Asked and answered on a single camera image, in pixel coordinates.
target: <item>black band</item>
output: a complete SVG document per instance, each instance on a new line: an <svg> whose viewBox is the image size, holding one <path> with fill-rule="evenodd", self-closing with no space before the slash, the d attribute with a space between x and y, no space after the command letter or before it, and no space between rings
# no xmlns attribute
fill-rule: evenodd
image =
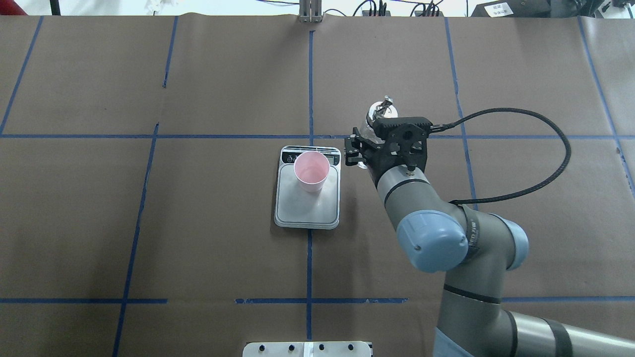
<svg viewBox="0 0 635 357"><path fill-rule="evenodd" d="M543 319L551 327L556 340L556 357L573 357L571 337L565 327L558 321Z"/></svg>
<svg viewBox="0 0 635 357"><path fill-rule="evenodd" d="M474 300L478 300L478 301L482 301L482 302L487 302L489 304L500 304L501 303L501 299L499 299L499 298L468 292L468 291L465 291L463 289L455 288L454 286L447 285L447 284L443 285L443 290L446 290L446 291L449 291L451 293L455 293L457 295L461 295L463 297L467 297L467 298L470 298L470 299L474 299Z"/></svg>
<svg viewBox="0 0 635 357"><path fill-rule="evenodd" d="M467 242L469 244L469 248L467 250L467 255L465 259L470 259L475 256L476 252L478 252L478 238L480 236L481 225L478 222L478 217L476 216L476 211L472 208L466 207L465 205L460 205L461 209L463 209L463 214L465 215L465 235L467 236Z"/></svg>
<svg viewBox="0 0 635 357"><path fill-rule="evenodd" d="M518 326L516 326L514 315L507 310L504 311L509 316L509 322L512 324L512 349L509 352L509 357L516 357L516 351L518 350Z"/></svg>
<svg viewBox="0 0 635 357"><path fill-rule="evenodd" d="M421 178L411 178L410 180L405 180L405 181L401 181L400 183L392 186L391 190L388 191L388 193L386 194L386 197L384 198L384 207L386 207L386 202L388 202L388 197L391 196L391 193L393 191L395 191L396 189L400 188L401 186L405 185L405 184L409 184L410 182L423 182L425 184L430 184L430 182L426 181L426 180L422 180Z"/></svg>

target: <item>bottle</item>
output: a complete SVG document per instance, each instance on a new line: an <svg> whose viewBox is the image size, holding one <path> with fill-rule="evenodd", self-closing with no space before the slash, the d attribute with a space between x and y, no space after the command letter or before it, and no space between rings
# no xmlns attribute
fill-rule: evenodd
<svg viewBox="0 0 635 357"><path fill-rule="evenodd" d="M399 116L397 109L392 103L392 98L386 95L384 96L383 102L375 102L370 106L368 113L366 114L366 118L364 119L364 123L362 123L359 129L359 134L361 134L362 137L367 138L376 144L384 143L381 138L378 138L377 135L375 135L373 123L378 118L396 118ZM362 162L358 162L358 166L366 168L366 165Z"/></svg>

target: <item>gray robot arm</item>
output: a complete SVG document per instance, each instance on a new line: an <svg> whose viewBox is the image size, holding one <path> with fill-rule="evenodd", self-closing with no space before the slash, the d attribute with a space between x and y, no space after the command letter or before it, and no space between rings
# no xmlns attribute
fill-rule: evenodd
<svg viewBox="0 0 635 357"><path fill-rule="evenodd" d="M402 119L376 123L383 144L364 141L355 128L346 139L347 165L368 166L410 262L447 272L434 357L635 356L633 341L501 308L504 274L528 253L525 232L498 215L443 201L424 175L431 123Z"/></svg>

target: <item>sticker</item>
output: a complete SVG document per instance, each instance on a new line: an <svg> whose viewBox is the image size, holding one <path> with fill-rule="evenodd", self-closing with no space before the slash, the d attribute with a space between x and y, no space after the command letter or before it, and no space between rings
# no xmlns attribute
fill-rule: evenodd
<svg viewBox="0 0 635 357"><path fill-rule="evenodd" d="M485 11L487 11L487 14L490 17L501 17L514 14L512 8L510 8L507 3L485 6Z"/></svg>

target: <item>pink cup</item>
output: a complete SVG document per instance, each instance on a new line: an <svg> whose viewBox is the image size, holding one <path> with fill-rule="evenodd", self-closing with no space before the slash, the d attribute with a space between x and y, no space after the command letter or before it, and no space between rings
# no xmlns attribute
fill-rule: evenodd
<svg viewBox="0 0 635 357"><path fill-rule="evenodd" d="M293 171L300 186L307 192L320 191L330 169L331 165L326 156L317 151L301 153L293 165Z"/></svg>

